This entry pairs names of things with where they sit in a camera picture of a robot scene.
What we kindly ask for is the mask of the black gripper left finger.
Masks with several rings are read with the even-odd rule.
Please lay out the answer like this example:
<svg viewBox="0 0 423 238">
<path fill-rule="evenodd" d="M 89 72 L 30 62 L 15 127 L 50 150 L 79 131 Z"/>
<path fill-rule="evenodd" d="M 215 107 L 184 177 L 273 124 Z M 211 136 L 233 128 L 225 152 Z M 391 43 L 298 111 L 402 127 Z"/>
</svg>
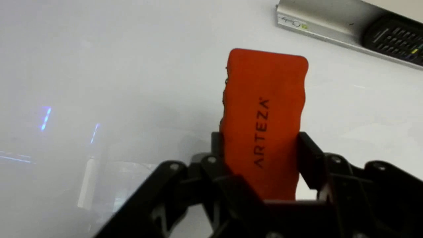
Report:
<svg viewBox="0 0 423 238">
<path fill-rule="evenodd" d="M 196 205 L 210 218 L 211 238 L 284 238 L 265 202 L 225 164 L 221 132 L 212 133 L 212 150 L 190 165 L 162 162 L 95 238 L 171 238 Z"/>
</svg>

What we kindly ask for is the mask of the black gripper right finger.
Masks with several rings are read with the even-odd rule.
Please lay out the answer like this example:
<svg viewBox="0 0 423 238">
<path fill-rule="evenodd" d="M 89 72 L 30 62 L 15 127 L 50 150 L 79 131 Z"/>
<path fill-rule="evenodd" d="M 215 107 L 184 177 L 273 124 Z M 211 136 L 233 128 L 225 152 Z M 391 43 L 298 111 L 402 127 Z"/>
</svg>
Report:
<svg viewBox="0 0 423 238">
<path fill-rule="evenodd" d="M 384 160 L 363 168 L 298 133 L 298 168 L 334 207 L 340 238 L 423 238 L 423 181 Z"/>
</svg>

